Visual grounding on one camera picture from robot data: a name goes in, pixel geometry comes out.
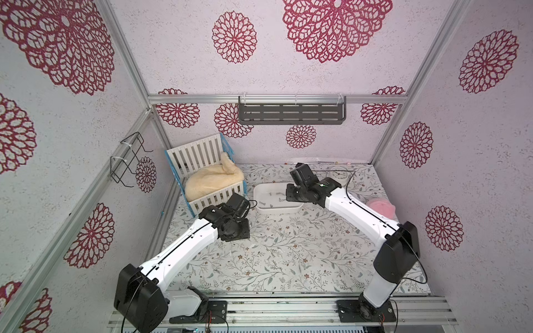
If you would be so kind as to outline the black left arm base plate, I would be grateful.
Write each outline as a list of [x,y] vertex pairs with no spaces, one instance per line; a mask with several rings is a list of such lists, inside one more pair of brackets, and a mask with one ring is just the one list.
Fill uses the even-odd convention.
[[171,317],[169,322],[171,324],[225,323],[227,313],[227,301],[201,301],[193,315]]

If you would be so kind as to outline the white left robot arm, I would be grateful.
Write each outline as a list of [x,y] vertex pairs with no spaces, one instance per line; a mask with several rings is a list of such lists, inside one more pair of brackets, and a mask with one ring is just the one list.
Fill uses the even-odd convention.
[[168,293],[176,276],[204,248],[216,241],[250,237],[247,218],[255,203],[239,194],[198,213],[190,228],[176,241],[140,266],[126,265],[119,273],[114,308],[135,332],[152,332],[163,321],[184,317],[201,322],[208,316],[208,297],[194,287]]

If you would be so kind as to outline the white plastic storage box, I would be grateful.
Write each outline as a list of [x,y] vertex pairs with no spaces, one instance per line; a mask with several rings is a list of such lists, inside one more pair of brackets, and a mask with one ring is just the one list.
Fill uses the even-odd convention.
[[289,183],[263,183],[253,189],[253,199],[257,202],[255,209],[262,215],[283,215],[297,213],[303,203],[286,200]]

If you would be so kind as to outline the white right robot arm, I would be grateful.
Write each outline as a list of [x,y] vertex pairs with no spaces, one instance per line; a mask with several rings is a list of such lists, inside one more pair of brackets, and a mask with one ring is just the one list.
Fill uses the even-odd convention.
[[312,203],[340,215],[363,232],[378,249],[373,261],[375,273],[359,297],[370,312],[382,307],[405,280],[405,275],[419,262],[419,238],[416,226],[398,223],[371,209],[332,178],[320,180],[309,165],[298,163],[291,170],[293,183],[286,187],[289,202]]

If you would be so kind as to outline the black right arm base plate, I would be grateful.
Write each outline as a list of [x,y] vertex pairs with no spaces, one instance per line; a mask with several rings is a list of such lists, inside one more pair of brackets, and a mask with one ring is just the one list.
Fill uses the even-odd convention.
[[358,299],[336,301],[337,313],[342,323],[377,323],[395,322],[396,311],[390,300],[382,306],[374,307],[363,296]]

